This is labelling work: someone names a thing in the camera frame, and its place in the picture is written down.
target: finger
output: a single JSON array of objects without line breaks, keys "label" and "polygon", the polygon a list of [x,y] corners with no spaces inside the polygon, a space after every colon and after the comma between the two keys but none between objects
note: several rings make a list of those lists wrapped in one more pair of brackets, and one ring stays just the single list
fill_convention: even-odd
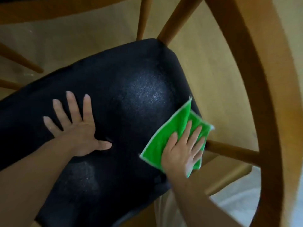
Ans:
[{"label": "finger", "polygon": [[194,156],[193,163],[196,164],[202,158],[203,151],[199,151],[198,154]]},{"label": "finger", "polygon": [[171,151],[174,146],[176,145],[178,141],[178,135],[176,132],[172,133],[172,135],[169,137],[169,140],[167,141],[167,144],[163,150],[163,152],[165,151]]},{"label": "finger", "polygon": [[71,113],[72,122],[75,124],[82,122],[81,114],[79,112],[75,95],[72,92],[67,91],[66,98],[68,102],[69,112]]},{"label": "finger", "polygon": [[205,142],[205,137],[200,138],[200,140],[197,142],[197,144],[194,146],[194,148],[191,151],[193,156],[195,156],[199,152],[199,150],[201,150],[204,142]]},{"label": "finger", "polygon": [[83,121],[94,123],[92,100],[88,94],[85,94],[83,99]]},{"label": "finger", "polygon": [[194,144],[196,143],[199,134],[202,130],[202,126],[198,126],[195,131],[191,134],[191,137],[189,138],[188,142],[187,142],[187,146],[189,147],[189,150],[191,150],[194,146]]},{"label": "finger", "polygon": [[62,131],[54,124],[51,118],[48,116],[43,116],[43,122],[46,128],[54,135],[54,137],[57,137]]},{"label": "finger", "polygon": [[112,147],[112,144],[108,141],[98,141],[99,146],[96,150],[108,150]]},{"label": "finger", "polygon": [[188,140],[188,137],[190,134],[191,124],[192,124],[192,121],[190,120],[185,127],[182,137],[180,138],[180,142],[187,143],[187,140]]},{"label": "finger", "polygon": [[53,99],[53,107],[54,107],[55,113],[63,127],[63,130],[65,130],[66,128],[68,128],[71,125],[71,122],[62,107],[62,103],[57,99]]}]

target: hand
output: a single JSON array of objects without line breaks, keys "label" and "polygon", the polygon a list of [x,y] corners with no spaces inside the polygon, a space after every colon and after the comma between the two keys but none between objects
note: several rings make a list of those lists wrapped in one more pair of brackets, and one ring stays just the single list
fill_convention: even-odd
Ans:
[{"label": "hand", "polygon": [[168,178],[186,177],[202,157],[203,152],[200,149],[205,142],[205,137],[202,137],[195,145],[202,126],[198,126],[189,138],[190,130],[191,121],[187,123],[179,142],[177,143],[178,135],[174,132],[163,150],[161,165]]},{"label": "hand", "polygon": [[92,102],[88,94],[83,99],[83,120],[79,112],[75,95],[67,91],[66,98],[71,113],[72,123],[63,110],[62,103],[53,99],[55,113],[63,127],[61,131],[50,117],[44,116],[43,121],[47,129],[54,135],[62,145],[67,145],[73,156],[84,156],[94,150],[107,150],[112,144],[107,141],[95,139],[95,122],[92,112]]}]

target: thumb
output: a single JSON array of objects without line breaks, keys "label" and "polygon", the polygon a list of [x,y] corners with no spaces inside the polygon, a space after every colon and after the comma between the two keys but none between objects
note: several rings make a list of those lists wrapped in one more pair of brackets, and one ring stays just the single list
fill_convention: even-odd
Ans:
[{"label": "thumb", "polygon": [[112,147],[112,143],[108,142],[108,141],[99,141],[98,140],[98,147],[96,148],[96,150],[108,150]]}]

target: left hand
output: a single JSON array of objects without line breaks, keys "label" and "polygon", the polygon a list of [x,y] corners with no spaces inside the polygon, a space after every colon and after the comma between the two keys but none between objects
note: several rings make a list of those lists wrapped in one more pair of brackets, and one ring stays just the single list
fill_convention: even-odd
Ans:
[{"label": "left hand", "polygon": [[75,95],[67,91],[66,98],[72,122],[70,122],[63,110],[62,103],[58,99],[53,99],[55,113],[63,127],[60,130],[50,117],[44,116],[43,121],[47,129],[54,135],[55,140],[67,145],[73,156],[84,156],[94,150],[107,150],[112,144],[107,141],[95,139],[96,126],[92,112],[92,102],[88,94],[83,99],[83,120],[79,112]]}]

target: green microfiber cloth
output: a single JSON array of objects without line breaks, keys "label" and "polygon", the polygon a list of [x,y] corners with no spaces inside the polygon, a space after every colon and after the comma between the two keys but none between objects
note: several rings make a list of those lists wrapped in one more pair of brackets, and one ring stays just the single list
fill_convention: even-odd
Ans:
[{"label": "green microfiber cloth", "polygon": [[[140,155],[140,158],[146,161],[151,166],[161,170],[164,172],[161,166],[161,156],[162,152],[167,144],[167,141],[172,133],[175,131],[178,133],[178,140],[182,136],[186,124],[188,121],[192,120],[192,126],[190,135],[194,132],[194,130],[202,125],[202,131],[198,137],[198,140],[204,136],[205,140],[209,134],[209,132],[214,129],[214,126],[202,120],[193,110],[191,110],[191,100],[189,100],[179,109],[177,110],[170,119],[164,123],[153,135],[150,139],[143,152]],[[193,169],[200,169],[202,164],[202,159],[200,159],[193,167]]]}]

